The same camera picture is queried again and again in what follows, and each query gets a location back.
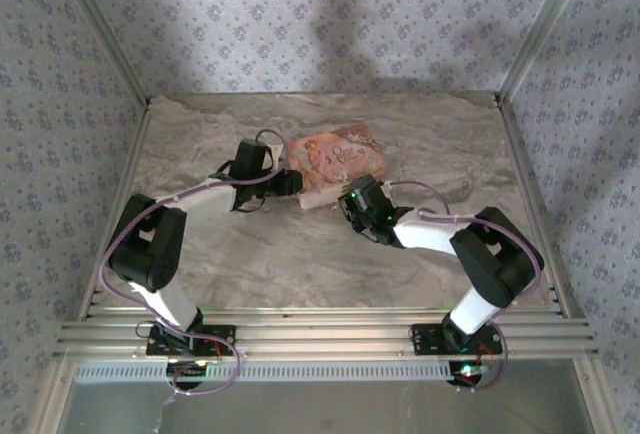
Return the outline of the pink illustrated box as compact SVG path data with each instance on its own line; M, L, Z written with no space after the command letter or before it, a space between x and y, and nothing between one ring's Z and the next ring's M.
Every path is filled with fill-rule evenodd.
M303 210L335 203L343 188L362 176L384 179L388 172L382 147L365 123L290 140L288 162L303 178L298 194Z

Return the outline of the black controller board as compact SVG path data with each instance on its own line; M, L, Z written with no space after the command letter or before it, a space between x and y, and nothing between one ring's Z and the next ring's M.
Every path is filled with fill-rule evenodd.
M205 361L169 362L165 369L166 381L173 389L192 391L206 380L207 367Z
M490 371L489 367L482 363L467 361L450 361L449 369L451 378L447 383L454 386L458 391L467 390L470 392L477 390L482 377Z

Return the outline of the aluminium side rail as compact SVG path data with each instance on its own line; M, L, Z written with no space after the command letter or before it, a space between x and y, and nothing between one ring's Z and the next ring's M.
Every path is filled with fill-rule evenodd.
M545 260L546 282L554 287L557 303L563 316L582 318L584 312L574 296L570 276L561 256L552 248L544 218L545 203L513 107L508 100L503 100L499 95L496 95L495 103L503 125L506 144L518 179L534 242Z
M123 206L126 204L131 185L136 173L137 165L139 162L140 153L144 144L148 125L150 122L150 104L152 97L146 99L143 107L140 111L140 118L133 131L133 137L129 145L126 157L124 158L124 164L117 177L117 184L115 191L113 192L112 202L109 209L109 216L104 225L100 242L96 249L95 259L92 266L91 275L86 283L82 301L78 309L76 319L78 321L85 321L90 307L93 294L96 286L99 282L99 265L103 259L103 256L110 245L111 236L117 226L120 218L120 213Z

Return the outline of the aluminium rail frame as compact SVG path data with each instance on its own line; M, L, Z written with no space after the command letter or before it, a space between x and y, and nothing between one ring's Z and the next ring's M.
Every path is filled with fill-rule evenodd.
M411 325L438 323L443 315L419 308L238 308L209 310L204 320L235 326L237 349L247 361L382 361L411 357ZM53 354L140 361L149 320L140 308L93 307L86 320L62 326ZM584 318L517 307L496 322L515 360L593 358L598 353Z

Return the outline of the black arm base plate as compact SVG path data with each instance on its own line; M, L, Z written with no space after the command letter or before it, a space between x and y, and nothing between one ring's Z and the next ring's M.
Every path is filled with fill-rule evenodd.
M475 334L464 334L443 324L414 324L409 338L416 356L502 354L501 336L493 326L483 326Z
M203 325L202 338L178 335L164 326L154 324L147 335L147 355L153 356L200 356L200 357L232 357L228 344L235 344L236 327L233 325Z

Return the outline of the aluminium corner post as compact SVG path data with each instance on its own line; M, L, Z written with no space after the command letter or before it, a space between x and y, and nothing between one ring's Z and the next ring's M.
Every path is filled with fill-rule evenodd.
M98 0L76 0L76 2L128 92L140 105L146 106L148 96L121 48L115 32L111 29L107 17L102 12Z
M544 0L496 93L499 107L511 102L570 0Z

